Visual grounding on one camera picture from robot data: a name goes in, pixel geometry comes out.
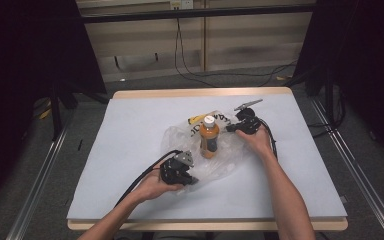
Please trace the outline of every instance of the white bottle cap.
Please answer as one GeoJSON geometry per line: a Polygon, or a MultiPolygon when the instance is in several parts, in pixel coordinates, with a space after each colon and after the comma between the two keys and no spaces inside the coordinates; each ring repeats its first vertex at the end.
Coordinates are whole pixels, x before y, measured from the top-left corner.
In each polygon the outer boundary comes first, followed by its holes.
{"type": "Polygon", "coordinates": [[[205,118],[204,118],[204,125],[206,126],[206,127],[214,127],[214,123],[215,123],[215,119],[214,119],[214,117],[213,116],[206,116],[205,118]]]}

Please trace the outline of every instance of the forearm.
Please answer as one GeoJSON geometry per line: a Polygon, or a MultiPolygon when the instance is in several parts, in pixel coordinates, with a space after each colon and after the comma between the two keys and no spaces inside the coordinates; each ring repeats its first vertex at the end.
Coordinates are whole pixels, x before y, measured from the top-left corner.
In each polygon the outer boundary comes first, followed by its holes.
{"type": "Polygon", "coordinates": [[[314,239],[314,231],[301,194],[271,151],[259,151],[259,155],[266,169],[280,238],[314,239]]]}
{"type": "Polygon", "coordinates": [[[111,210],[105,217],[92,226],[85,232],[79,239],[112,239],[115,233],[124,224],[132,211],[143,200],[135,192],[130,193],[126,198],[120,202],[113,210],[111,210]]]}

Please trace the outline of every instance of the person's right arm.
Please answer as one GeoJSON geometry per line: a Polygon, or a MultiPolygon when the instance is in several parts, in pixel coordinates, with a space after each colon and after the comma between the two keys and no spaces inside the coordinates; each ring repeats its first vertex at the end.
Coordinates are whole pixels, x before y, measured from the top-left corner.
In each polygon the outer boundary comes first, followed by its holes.
{"type": "Polygon", "coordinates": [[[261,126],[253,135],[239,130],[236,133],[264,164],[280,239],[315,239],[304,200],[274,156],[267,130],[261,126]]]}

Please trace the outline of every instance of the black horizontal bar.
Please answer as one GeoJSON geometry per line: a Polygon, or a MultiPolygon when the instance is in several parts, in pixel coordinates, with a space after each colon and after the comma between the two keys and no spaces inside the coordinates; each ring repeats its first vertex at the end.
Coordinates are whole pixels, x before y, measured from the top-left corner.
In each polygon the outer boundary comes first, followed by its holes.
{"type": "Polygon", "coordinates": [[[119,14],[91,14],[77,18],[59,17],[53,19],[40,19],[39,21],[79,21],[83,23],[127,22],[158,19],[196,18],[196,17],[220,17],[238,15],[259,15],[278,13],[313,12],[316,9],[342,7],[344,4],[295,4],[264,7],[240,7],[240,8],[204,8],[169,11],[153,11],[139,13],[119,14]]]}

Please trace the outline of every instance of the electrical outlet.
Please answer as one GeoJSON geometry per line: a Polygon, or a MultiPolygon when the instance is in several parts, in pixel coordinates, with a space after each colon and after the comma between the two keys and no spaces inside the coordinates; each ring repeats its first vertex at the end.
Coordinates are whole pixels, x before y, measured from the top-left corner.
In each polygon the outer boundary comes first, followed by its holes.
{"type": "Polygon", "coordinates": [[[182,9],[193,9],[193,0],[182,0],[182,9]]]}
{"type": "Polygon", "coordinates": [[[180,10],[180,9],[182,9],[182,2],[180,0],[172,0],[172,1],[170,1],[170,9],[171,10],[180,10]]]}

